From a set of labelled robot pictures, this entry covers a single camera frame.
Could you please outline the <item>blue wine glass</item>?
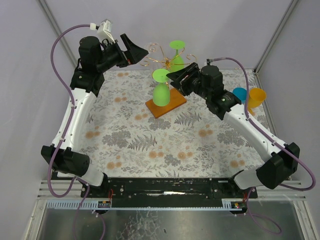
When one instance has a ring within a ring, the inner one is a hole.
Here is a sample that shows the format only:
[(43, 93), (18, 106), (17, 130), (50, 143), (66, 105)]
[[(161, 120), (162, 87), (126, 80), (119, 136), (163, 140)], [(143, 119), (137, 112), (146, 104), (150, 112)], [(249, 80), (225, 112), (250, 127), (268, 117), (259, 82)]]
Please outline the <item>blue wine glass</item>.
[(241, 101), (244, 105), (247, 100), (247, 90), (243, 87), (236, 87), (233, 89), (232, 93)]

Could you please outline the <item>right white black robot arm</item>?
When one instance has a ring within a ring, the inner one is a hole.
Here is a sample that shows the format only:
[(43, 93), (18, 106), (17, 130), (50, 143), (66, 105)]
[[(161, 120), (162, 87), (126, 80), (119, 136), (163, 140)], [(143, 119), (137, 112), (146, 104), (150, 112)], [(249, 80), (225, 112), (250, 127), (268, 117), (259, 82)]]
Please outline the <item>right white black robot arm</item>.
[(257, 151), (264, 164), (253, 170), (245, 170), (233, 176), (242, 190), (265, 186), (275, 189), (298, 169), (297, 144), (285, 143), (261, 125), (231, 92), (224, 89), (223, 74), (214, 65), (199, 68), (197, 63), (166, 75), (171, 85), (183, 96), (195, 93), (205, 100), (208, 110), (242, 134)]

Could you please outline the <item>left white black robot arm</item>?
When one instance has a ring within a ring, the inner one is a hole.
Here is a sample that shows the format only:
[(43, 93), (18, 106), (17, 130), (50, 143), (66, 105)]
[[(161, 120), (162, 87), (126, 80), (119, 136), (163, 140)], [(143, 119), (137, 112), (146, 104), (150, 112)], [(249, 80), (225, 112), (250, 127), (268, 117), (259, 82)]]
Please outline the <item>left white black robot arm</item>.
[(104, 72), (114, 66), (135, 65), (148, 55), (126, 34), (120, 37), (126, 50), (121, 50), (116, 40), (100, 42), (95, 36), (80, 40), (78, 65), (71, 79), (71, 97), (64, 118), (51, 145), (41, 149), (42, 157), (53, 170), (78, 177), (94, 187), (100, 187), (106, 175), (90, 163), (88, 155), (80, 153), (80, 135), (105, 81)]

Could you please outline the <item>orange wine glass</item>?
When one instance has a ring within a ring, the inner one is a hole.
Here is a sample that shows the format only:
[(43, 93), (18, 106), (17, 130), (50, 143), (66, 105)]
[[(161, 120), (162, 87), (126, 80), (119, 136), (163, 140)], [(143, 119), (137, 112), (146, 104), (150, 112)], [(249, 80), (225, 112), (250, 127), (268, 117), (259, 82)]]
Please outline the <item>orange wine glass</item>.
[(267, 98), (267, 93), (261, 88), (252, 88), (249, 91), (248, 111), (251, 115), (255, 115), (253, 109), (259, 107)]

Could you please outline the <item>green wine glass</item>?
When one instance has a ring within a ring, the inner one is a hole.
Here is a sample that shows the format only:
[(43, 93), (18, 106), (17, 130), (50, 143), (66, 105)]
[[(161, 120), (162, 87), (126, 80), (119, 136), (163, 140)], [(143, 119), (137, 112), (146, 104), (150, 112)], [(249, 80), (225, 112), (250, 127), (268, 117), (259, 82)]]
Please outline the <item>green wine glass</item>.
[(153, 79), (157, 82), (153, 90), (153, 102), (160, 107), (166, 106), (170, 102), (170, 88), (168, 87), (169, 73), (166, 69), (156, 69), (152, 73)]
[(185, 67), (185, 63), (181, 54), (185, 50), (185, 42), (182, 40), (173, 40), (170, 42), (169, 46), (175, 50), (175, 55), (169, 62), (169, 71), (177, 72), (182, 70)]

